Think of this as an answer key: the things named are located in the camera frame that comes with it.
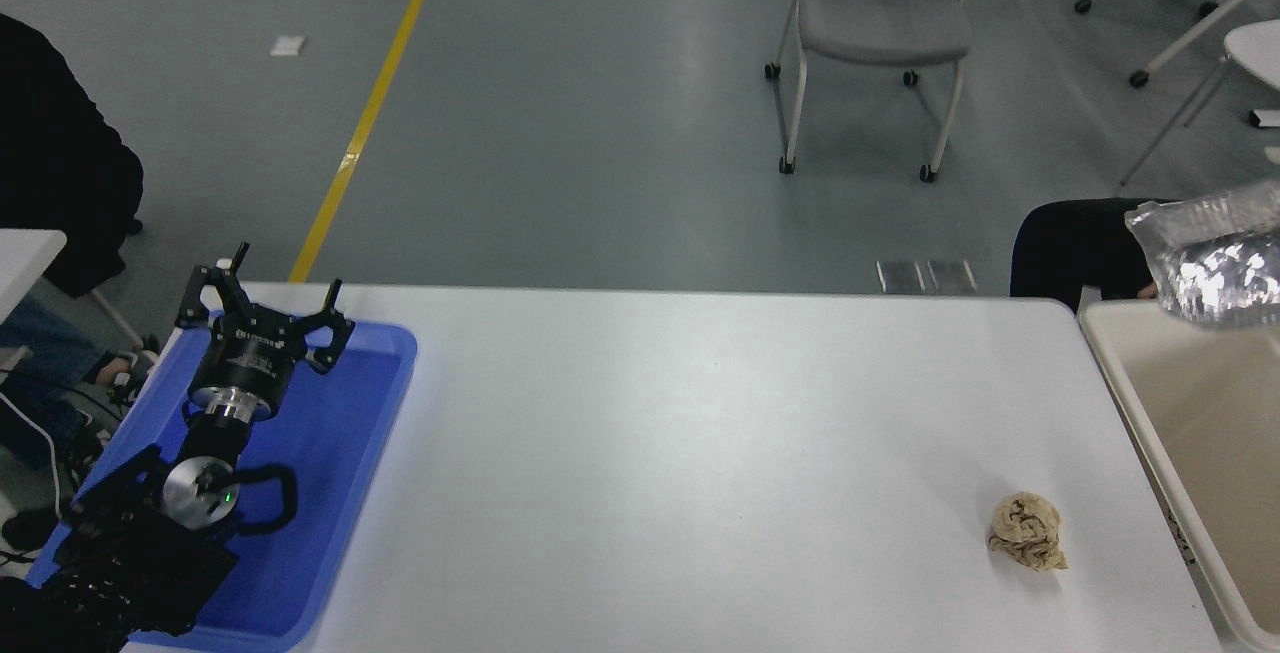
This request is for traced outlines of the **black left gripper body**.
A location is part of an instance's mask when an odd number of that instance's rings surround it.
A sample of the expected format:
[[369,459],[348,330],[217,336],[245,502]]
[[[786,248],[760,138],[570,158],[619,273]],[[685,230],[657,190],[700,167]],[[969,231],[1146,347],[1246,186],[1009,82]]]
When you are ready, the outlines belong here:
[[305,338],[248,332],[230,319],[212,321],[210,334],[189,398],[206,406],[215,393],[234,389],[252,394],[257,410],[279,410],[294,367],[306,356]]

